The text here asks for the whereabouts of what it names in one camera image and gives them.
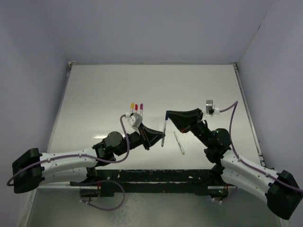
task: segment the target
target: red marker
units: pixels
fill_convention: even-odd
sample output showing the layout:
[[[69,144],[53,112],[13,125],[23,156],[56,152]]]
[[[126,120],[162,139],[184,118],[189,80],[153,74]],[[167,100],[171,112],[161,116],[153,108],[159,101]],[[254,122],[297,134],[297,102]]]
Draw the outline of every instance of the red marker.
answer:
[[[143,117],[143,103],[140,104],[140,115]]]

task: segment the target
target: yellow marker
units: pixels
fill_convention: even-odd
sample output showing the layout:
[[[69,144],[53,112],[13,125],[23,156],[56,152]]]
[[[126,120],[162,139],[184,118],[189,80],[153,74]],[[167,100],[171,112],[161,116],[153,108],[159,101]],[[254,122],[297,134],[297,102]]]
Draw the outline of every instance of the yellow marker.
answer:
[[[131,114],[134,112],[134,103],[131,103]]]

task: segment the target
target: wall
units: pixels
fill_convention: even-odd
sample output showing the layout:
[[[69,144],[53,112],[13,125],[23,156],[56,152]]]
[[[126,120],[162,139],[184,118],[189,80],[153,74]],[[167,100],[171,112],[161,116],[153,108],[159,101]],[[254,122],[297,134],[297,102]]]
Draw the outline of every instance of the wall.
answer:
[[[303,187],[303,1],[277,0],[242,57],[240,77],[269,167]],[[291,223],[301,227],[303,203]]]
[[[17,226],[26,194],[6,181],[27,149],[45,151],[66,80],[67,60],[31,1],[0,3],[0,226]]]
[[[239,61],[272,0],[39,0],[69,61]]]

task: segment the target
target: cable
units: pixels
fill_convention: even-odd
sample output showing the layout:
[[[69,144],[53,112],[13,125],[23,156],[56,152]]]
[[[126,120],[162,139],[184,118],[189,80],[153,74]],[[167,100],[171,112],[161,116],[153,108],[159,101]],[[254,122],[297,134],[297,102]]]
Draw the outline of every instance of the cable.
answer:
[[[93,207],[93,208],[96,208],[96,209],[98,209],[98,210],[103,210],[103,211],[113,211],[113,210],[116,210],[116,209],[120,208],[120,207],[122,206],[122,204],[124,203],[124,201],[125,201],[125,191],[124,191],[124,188],[121,186],[121,184],[119,184],[118,182],[112,181],[112,180],[102,180],[102,181],[96,181],[96,182],[93,182],[93,183],[82,183],[81,185],[91,185],[91,184],[104,183],[104,182],[111,182],[111,183],[114,183],[114,184],[118,185],[118,186],[121,188],[122,193],[123,193],[123,199],[122,199],[121,203],[119,203],[118,206],[116,206],[116,207],[114,207],[114,208],[102,208],[102,207],[98,207],[98,206],[96,206],[96,205],[94,205],[94,204],[91,204],[90,202],[84,200],[84,199],[82,198],[81,194],[79,194],[79,195],[80,195],[80,202],[83,202],[83,203],[85,203],[86,205],[89,205],[89,206],[91,206],[91,207]]]
[[[122,116],[120,117],[120,123],[121,123],[121,127],[122,127],[122,130],[123,130],[123,133],[124,133],[124,135],[125,135],[126,146],[127,146],[127,152],[126,152],[126,156],[125,156],[124,158],[122,158],[121,160],[118,160],[118,161],[108,161],[108,160],[104,160],[104,159],[101,159],[101,158],[98,158],[98,157],[94,157],[94,156],[91,156],[91,155],[87,155],[87,154],[83,154],[83,155],[81,155],[81,156],[82,156],[82,157],[93,158],[93,159],[95,159],[95,160],[97,160],[97,161],[99,161],[99,162],[106,162],[106,163],[120,163],[120,162],[123,162],[124,160],[126,160],[127,157],[128,157],[128,155],[129,155],[130,145],[129,145],[128,135],[127,135],[125,126],[124,126],[123,121],[122,121],[122,119],[123,119],[124,117],[125,117],[125,114],[122,115]],[[54,160],[57,160],[57,159],[67,158],[67,157],[79,157],[79,155],[77,155],[77,154],[74,154],[74,155],[63,155],[63,156],[58,156],[58,157],[52,157],[52,158],[50,158],[50,160],[51,160],[51,161],[54,161]],[[33,164],[31,164],[31,165],[29,165],[29,166],[27,166],[27,167],[21,169],[20,171],[18,171],[17,173],[15,173],[15,174],[9,179],[9,181],[6,183],[6,185],[7,185],[7,186],[14,186],[14,184],[11,183],[11,182],[12,182],[18,175],[20,175],[20,174],[23,173],[24,171],[26,171],[26,170],[28,170],[28,169],[34,167],[34,166],[40,165],[40,164],[45,163],[45,162],[48,162],[48,160],[46,159],[46,160],[42,160],[42,161],[39,161],[39,162],[35,162],[35,163],[33,163]],[[102,183],[102,182],[111,182],[111,183],[114,183],[114,184],[118,185],[118,186],[121,188],[121,190],[122,190],[122,192],[123,192],[123,199],[122,199],[122,202],[121,202],[118,206],[116,206],[116,207],[114,207],[114,208],[109,208],[109,209],[97,207],[97,206],[95,206],[95,205],[93,205],[93,204],[91,204],[91,203],[89,203],[89,202],[83,200],[82,197],[80,196],[81,201],[84,202],[84,203],[86,203],[87,205],[89,205],[89,206],[91,206],[91,207],[97,208],[97,209],[99,209],[99,210],[104,210],[104,211],[112,211],[112,210],[116,210],[116,209],[118,209],[119,207],[121,207],[122,204],[124,203],[124,200],[125,200],[125,191],[124,191],[124,188],[123,188],[118,182],[112,181],[112,180],[102,180],[102,181],[97,181],[97,182],[92,182],[92,183],[84,183],[83,185],[91,185],[91,184]]]
[[[223,112],[228,111],[228,110],[230,110],[231,108],[233,108],[232,116],[231,116],[231,121],[230,121],[230,124],[229,124],[229,135],[230,135],[230,138],[231,138],[231,142],[232,142],[232,120],[233,120],[233,116],[234,116],[234,114],[235,114],[237,105],[238,105],[238,101],[236,101],[236,102],[235,102],[234,104],[232,104],[230,107],[228,107],[228,108],[226,108],[226,109],[223,109],[223,110],[220,110],[220,112],[223,113]],[[293,187],[293,186],[291,186],[291,185],[288,185],[288,184],[286,184],[286,183],[280,181],[279,179],[275,178],[275,177],[272,176],[271,174],[266,173],[265,171],[262,171],[262,170],[260,170],[260,169],[258,169],[258,168],[255,168],[254,166],[252,166],[252,165],[246,163],[245,161],[243,161],[242,159],[239,159],[240,156],[239,156],[239,154],[237,153],[236,148],[235,148],[233,142],[232,142],[232,150],[233,150],[235,156],[237,157],[237,159],[238,159],[240,162],[242,162],[244,165],[246,165],[247,167],[249,167],[249,168],[251,168],[251,169],[253,169],[253,170],[256,170],[257,172],[259,172],[259,173],[261,173],[261,174],[263,174],[263,175],[265,175],[265,176],[267,176],[267,177],[269,177],[269,178],[271,178],[271,179],[277,181],[279,184],[281,184],[281,185],[283,185],[283,186],[285,186],[285,187],[287,187],[287,188],[289,188],[289,189],[292,189],[292,190],[294,190],[294,191],[303,193],[303,190],[302,190],[302,189]]]

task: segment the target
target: purple cable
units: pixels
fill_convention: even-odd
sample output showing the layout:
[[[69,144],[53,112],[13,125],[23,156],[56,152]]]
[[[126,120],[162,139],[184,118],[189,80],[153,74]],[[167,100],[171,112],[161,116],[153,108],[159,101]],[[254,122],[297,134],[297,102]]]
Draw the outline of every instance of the purple cable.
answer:
[[[103,211],[113,211],[113,210],[116,210],[116,209],[120,208],[122,206],[122,204],[124,203],[124,201],[125,201],[125,191],[124,191],[124,188],[118,182],[112,181],[112,180],[102,180],[102,181],[96,181],[96,182],[93,182],[93,183],[82,183],[82,185],[91,185],[91,184],[104,183],[104,182],[114,183],[114,184],[118,185],[121,188],[121,190],[123,192],[123,199],[122,199],[121,203],[118,206],[116,206],[114,208],[101,208],[101,207],[97,207],[96,205],[91,204],[90,202],[87,202],[86,200],[84,200],[82,198],[81,194],[80,194],[80,199],[81,199],[80,201],[83,202],[83,203],[85,203],[86,205],[89,205],[89,206],[91,206],[93,208],[96,208],[98,210],[103,210]]]
[[[87,154],[83,154],[83,155],[81,155],[81,156],[82,156],[82,157],[93,158],[93,159],[95,159],[95,160],[97,160],[97,161],[99,161],[99,162],[106,162],[106,163],[120,163],[120,162],[123,162],[124,160],[126,160],[127,157],[128,157],[128,155],[129,155],[130,145],[129,145],[128,135],[127,135],[125,126],[123,125],[123,121],[122,121],[122,119],[123,119],[124,117],[125,117],[125,114],[122,115],[122,116],[120,117],[120,123],[121,123],[122,129],[123,129],[123,133],[124,133],[124,135],[125,135],[126,146],[127,146],[127,152],[126,152],[126,156],[125,156],[124,158],[122,158],[121,160],[118,160],[118,161],[108,161],[108,160],[100,159],[100,158],[98,158],[98,157],[94,157],[94,156],[87,155]],[[58,157],[52,157],[52,158],[50,158],[50,160],[51,160],[51,161],[54,161],[54,160],[61,159],[61,158],[66,158],[66,157],[79,157],[79,155],[77,155],[77,154],[74,154],[74,155],[63,155],[63,156],[58,156]],[[15,174],[9,179],[9,181],[6,183],[6,185],[7,185],[7,186],[14,186],[14,184],[13,184],[13,183],[10,183],[10,182],[12,182],[19,174],[23,173],[24,171],[26,171],[26,170],[28,170],[28,169],[34,167],[34,166],[40,165],[40,164],[45,163],[45,162],[48,162],[48,160],[46,159],[46,160],[42,160],[42,161],[39,161],[39,162],[35,162],[35,163],[33,163],[33,164],[31,164],[31,165],[29,165],[29,166],[27,166],[27,167],[21,169],[20,171],[18,171],[17,173],[15,173]],[[105,211],[112,211],[112,210],[116,210],[116,209],[118,209],[119,207],[121,207],[122,204],[123,204],[123,202],[124,202],[124,200],[125,200],[125,191],[124,191],[124,188],[123,188],[118,182],[116,182],[116,181],[111,181],[111,180],[102,180],[102,181],[97,181],[97,182],[93,182],[93,183],[87,183],[87,184],[84,184],[84,185],[96,184],[96,183],[101,183],[101,182],[112,182],[112,183],[115,183],[116,185],[118,185],[118,186],[121,188],[122,192],[123,192],[123,200],[122,200],[122,202],[121,202],[117,207],[110,208],[110,209],[106,209],[106,208],[97,207],[97,206],[95,206],[95,205],[93,205],[93,204],[90,204],[90,203],[84,201],[84,200],[82,200],[82,201],[84,201],[84,203],[86,203],[86,204],[88,204],[88,205],[90,205],[90,206],[92,206],[92,207],[94,207],[94,208],[97,208],[97,209],[99,209],[99,210],[105,210]]]
[[[234,107],[234,108],[233,108],[233,111],[232,111],[231,121],[230,121],[230,124],[229,124],[229,135],[230,135],[230,138],[231,138],[231,142],[232,142],[232,120],[233,120],[233,116],[234,116],[234,114],[235,114],[237,105],[238,105],[238,101],[236,101],[236,102],[235,102],[234,104],[232,104],[230,107],[228,107],[228,108],[226,108],[226,109],[223,109],[223,110],[220,110],[220,112],[223,113],[223,112],[228,111],[228,110],[230,110],[231,108]],[[261,174],[263,174],[263,175],[266,175],[267,177],[269,177],[269,178],[271,178],[271,179],[277,181],[279,184],[281,184],[281,185],[283,185],[283,186],[285,186],[285,187],[287,187],[287,188],[290,188],[290,189],[292,189],[292,190],[294,190],[294,191],[303,193],[303,190],[302,190],[302,189],[293,187],[293,186],[291,186],[291,185],[288,185],[288,184],[286,184],[286,183],[284,183],[284,182],[278,180],[277,178],[275,178],[275,177],[272,176],[271,174],[267,174],[265,171],[259,170],[259,169],[255,168],[254,166],[252,166],[252,165],[250,165],[250,164],[244,162],[242,159],[239,159],[239,154],[237,153],[236,148],[235,148],[235,146],[233,145],[233,142],[232,142],[232,150],[233,150],[235,156],[237,157],[237,159],[240,160],[240,162],[242,162],[242,163],[243,163],[244,165],[246,165],[247,167],[249,167],[249,168],[251,168],[251,169],[253,169],[253,170],[256,170],[257,172],[259,172],[259,173],[261,173]]]

